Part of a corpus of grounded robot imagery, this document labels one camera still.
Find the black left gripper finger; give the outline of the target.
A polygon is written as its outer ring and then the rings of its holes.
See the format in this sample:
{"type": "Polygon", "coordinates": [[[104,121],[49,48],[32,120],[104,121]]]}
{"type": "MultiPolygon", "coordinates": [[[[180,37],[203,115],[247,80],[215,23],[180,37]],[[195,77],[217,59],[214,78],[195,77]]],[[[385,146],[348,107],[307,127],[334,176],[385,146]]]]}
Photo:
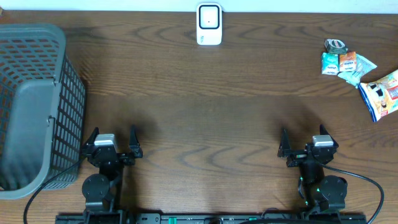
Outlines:
{"type": "Polygon", "coordinates": [[[129,148],[132,152],[142,152],[141,145],[139,144],[136,127],[134,125],[130,128],[129,148]]]}
{"type": "Polygon", "coordinates": [[[95,139],[99,135],[99,128],[95,127],[93,132],[90,134],[89,138],[82,145],[82,149],[92,149],[95,145],[95,139]]]}

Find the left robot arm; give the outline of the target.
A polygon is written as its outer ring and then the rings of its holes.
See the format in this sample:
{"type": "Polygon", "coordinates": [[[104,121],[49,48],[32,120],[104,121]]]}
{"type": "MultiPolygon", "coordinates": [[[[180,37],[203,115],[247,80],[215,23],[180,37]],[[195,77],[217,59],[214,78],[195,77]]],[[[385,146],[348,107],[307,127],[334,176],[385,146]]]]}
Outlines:
{"type": "Polygon", "coordinates": [[[85,223],[135,223],[136,218],[119,206],[123,186],[123,172],[126,166],[133,166],[136,159],[143,156],[136,136],[136,128],[131,127],[129,152],[118,152],[114,134],[100,134],[95,128],[81,149],[88,162],[99,169],[97,174],[86,178],[82,185],[85,197],[83,221],[85,223]]]}

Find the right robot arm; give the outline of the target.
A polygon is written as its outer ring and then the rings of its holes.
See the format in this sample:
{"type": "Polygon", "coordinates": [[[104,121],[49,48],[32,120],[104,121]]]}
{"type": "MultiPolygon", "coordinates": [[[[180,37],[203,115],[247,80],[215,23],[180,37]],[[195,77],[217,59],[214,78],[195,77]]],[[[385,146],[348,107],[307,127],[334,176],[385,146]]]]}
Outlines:
{"type": "Polygon", "coordinates": [[[287,159],[287,167],[299,168],[298,192],[307,205],[301,214],[303,219],[338,215],[345,208],[347,181],[324,173],[324,166],[334,159],[338,147],[324,125],[320,125],[320,134],[314,135],[303,149],[293,149],[287,130],[282,130],[277,156],[287,159]]]}

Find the cream snack bag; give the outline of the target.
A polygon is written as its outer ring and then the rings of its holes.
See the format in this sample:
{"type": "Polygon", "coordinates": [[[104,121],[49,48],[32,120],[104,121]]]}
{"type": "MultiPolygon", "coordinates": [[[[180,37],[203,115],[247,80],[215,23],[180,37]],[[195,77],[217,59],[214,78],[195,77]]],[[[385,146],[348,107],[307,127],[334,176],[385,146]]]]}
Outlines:
{"type": "Polygon", "coordinates": [[[358,89],[373,122],[397,111],[397,70],[375,82],[360,83],[358,89]]]}

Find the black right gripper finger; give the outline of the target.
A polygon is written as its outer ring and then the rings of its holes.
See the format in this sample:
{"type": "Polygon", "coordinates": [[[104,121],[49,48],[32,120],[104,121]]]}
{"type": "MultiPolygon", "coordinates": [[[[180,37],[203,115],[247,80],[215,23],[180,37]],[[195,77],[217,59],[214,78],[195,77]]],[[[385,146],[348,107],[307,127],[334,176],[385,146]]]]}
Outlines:
{"type": "Polygon", "coordinates": [[[320,135],[330,135],[323,124],[320,125],[320,135]]]}
{"type": "Polygon", "coordinates": [[[279,151],[291,151],[291,145],[289,142],[289,135],[286,129],[282,129],[281,140],[279,144],[279,151]]]}

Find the orange snack packet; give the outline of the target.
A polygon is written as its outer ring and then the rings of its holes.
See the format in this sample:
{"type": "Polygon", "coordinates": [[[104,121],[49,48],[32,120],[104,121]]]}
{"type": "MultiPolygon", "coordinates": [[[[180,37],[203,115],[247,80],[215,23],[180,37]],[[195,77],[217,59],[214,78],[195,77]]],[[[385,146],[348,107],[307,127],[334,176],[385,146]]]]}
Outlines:
{"type": "Polygon", "coordinates": [[[356,52],[348,52],[339,55],[339,70],[340,72],[353,72],[357,67],[356,52]]]}

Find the teal small snack packet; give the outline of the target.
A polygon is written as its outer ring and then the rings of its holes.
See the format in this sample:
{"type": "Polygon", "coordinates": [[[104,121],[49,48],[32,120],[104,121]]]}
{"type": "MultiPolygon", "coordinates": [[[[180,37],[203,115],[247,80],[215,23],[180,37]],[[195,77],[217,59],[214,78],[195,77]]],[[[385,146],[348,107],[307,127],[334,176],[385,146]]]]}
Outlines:
{"type": "Polygon", "coordinates": [[[360,84],[361,78],[370,71],[377,68],[377,65],[363,57],[360,54],[356,54],[356,70],[352,72],[341,72],[338,74],[339,78],[344,79],[347,83],[357,88],[360,84]]]}

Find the round black white container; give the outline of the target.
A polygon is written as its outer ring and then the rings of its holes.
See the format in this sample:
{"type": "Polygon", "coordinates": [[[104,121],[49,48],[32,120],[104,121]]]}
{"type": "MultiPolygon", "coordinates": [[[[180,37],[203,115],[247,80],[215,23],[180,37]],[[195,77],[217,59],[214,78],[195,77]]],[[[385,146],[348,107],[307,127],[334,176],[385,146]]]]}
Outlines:
{"type": "Polygon", "coordinates": [[[324,46],[330,54],[346,54],[348,52],[345,43],[338,39],[326,39],[324,46]]]}

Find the teal gum box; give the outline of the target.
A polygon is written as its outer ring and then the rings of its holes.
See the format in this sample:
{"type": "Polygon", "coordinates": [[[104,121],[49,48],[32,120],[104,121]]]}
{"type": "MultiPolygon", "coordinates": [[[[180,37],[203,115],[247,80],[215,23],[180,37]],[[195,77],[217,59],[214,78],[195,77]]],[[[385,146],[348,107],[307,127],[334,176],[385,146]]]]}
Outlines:
{"type": "Polygon", "coordinates": [[[337,54],[323,52],[321,63],[323,75],[337,75],[340,72],[339,56],[337,54]]]}

